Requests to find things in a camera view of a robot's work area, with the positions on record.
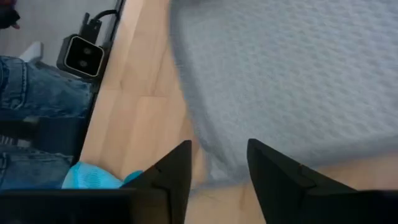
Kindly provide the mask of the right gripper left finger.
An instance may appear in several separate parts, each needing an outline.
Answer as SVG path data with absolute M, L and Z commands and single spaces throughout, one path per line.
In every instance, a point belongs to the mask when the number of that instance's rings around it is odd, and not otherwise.
M 192 142 L 118 189 L 5 190 L 0 224 L 184 224 Z

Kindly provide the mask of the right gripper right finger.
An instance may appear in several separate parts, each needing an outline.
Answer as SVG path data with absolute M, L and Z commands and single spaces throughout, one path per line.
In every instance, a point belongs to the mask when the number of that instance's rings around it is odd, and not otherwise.
M 398 190 L 355 190 L 257 139 L 247 160 L 266 224 L 398 224 Z

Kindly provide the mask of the blue microfiber towel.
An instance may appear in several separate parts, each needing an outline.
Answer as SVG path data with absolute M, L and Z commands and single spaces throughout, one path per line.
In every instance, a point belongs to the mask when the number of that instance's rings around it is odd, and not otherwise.
M 77 162 L 66 174 L 62 189 L 118 189 L 142 173 L 137 170 L 121 180 L 98 166 Z

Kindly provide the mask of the grey microfiber towel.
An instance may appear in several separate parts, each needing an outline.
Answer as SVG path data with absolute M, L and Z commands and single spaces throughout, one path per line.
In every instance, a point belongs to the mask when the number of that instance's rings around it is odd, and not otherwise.
M 398 0 L 171 0 L 206 183 L 255 138 L 308 166 L 398 150 Z

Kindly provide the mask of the person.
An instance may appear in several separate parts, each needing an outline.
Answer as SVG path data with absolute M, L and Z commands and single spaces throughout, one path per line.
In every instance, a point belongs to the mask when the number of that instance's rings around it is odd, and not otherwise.
M 0 56 L 0 121 L 84 118 L 91 105 L 87 82 L 20 58 Z M 72 156 L 0 144 L 0 191 L 59 189 Z

